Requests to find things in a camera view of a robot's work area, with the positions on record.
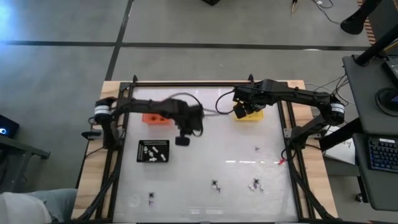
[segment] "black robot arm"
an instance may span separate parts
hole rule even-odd
[[[112,111],[112,104],[117,101],[116,108]],[[118,132],[112,122],[123,113],[154,113],[166,119],[173,119],[180,130],[180,136],[175,138],[175,143],[187,146],[190,143],[185,135],[193,134],[193,131],[203,131],[202,119],[204,117],[202,105],[188,106],[187,102],[167,98],[164,101],[137,100],[108,97],[95,103],[94,120],[100,124],[104,131],[105,149],[116,146]]]
[[[307,138],[327,125],[336,126],[344,122],[345,107],[333,94],[290,88],[274,80],[263,80],[248,85],[236,86],[233,101],[238,118],[259,111],[278,101],[288,101],[316,106],[320,115],[306,125],[294,127],[290,133],[290,144],[303,149]]]

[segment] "chair wheel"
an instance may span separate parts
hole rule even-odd
[[[357,202],[363,202],[363,197],[362,197],[362,194],[357,194],[356,196],[355,196],[355,201],[357,201]]]

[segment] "gray pants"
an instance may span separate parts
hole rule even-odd
[[[77,189],[41,190],[27,193],[43,201],[53,222],[68,222],[75,205]]]

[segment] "black metal frame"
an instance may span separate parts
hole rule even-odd
[[[133,90],[135,87],[190,87],[190,86],[201,86],[201,87],[206,87],[206,86],[235,86],[235,85],[242,85],[246,83],[245,81],[225,81],[225,82],[139,82],[137,81],[137,77],[134,76],[134,79],[132,82],[122,82],[119,87],[119,96],[118,98],[122,97],[124,94],[124,91],[128,90],[128,97],[132,98]],[[282,102],[277,103],[278,110],[279,110],[279,117],[280,117],[280,123],[281,123],[281,130],[282,130],[282,135],[283,135],[283,130],[287,128],[286,125],[286,120],[285,120],[285,115],[284,115],[284,109],[282,107]],[[289,119],[292,124],[292,128],[295,126],[295,118],[294,118],[294,112],[292,108],[291,103],[287,103],[287,109],[289,113]],[[128,115],[124,115],[123,119],[123,128],[127,128],[128,124]],[[287,146],[287,140],[288,138],[284,137],[285,141],[285,146]],[[122,143],[121,148],[118,151],[118,156],[116,159],[116,164],[115,167],[119,164],[122,163],[122,158],[123,158],[123,149],[124,149],[124,142]],[[294,196],[294,202],[296,206],[296,212],[297,212],[297,218],[298,220],[303,220],[303,208],[302,204],[300,201],[300,195],[299,195],[299,188],[297,185],[296,180],[292,177],[292,169],[293,169],[293,162],[292,162],[292,152],[290,150],[286,150],[287,153],[287,158],[288,158],[288,167],[289,167],[289,172],[290,172],[290,179],[292,181],[292,191],[293,191],[293,196]],[[105,168],[103,172],[103,181],[101,183],[101,186],[106,182],[109,176],[109,171],[111,168],[111,159],[112,159],[113,151],[109,150],[106,156],[106,162],[105,162]],[[298,164],[300,167],[300,176],[302,177],[302,181],[308,186],[308,179],[307,179],[307,173],[305,171],[305,165],[304,165],[304,160],[303,160],[303,155],[301,151],[297,151],[297,160]],[[92,223],[93,221],[96,222],[112,222],[113,221],[113,216],[114,216],[114,206],[116,203],[116,194],[118,192],[118,184],[119,184],[119,177],[116,178],[116,180],[113,182],[113,187],[111,190],[111,200],[109,202],[109,210],[108,210],[108,215],[106,218],[102,218],[102,210],[103,210],[103,203],[104,201],[102,200],[101,203],[99,204],[96,214],[95,214],[95,219],[94,220],[82,220],[82,221],[74,221],[74,223]],[[308,208],[308,214],[309,218],[313,219],[315,218],[315,213],[313,210],[313,206],[308,200],[306,196],[306,203],[307,203],[307,208]]]

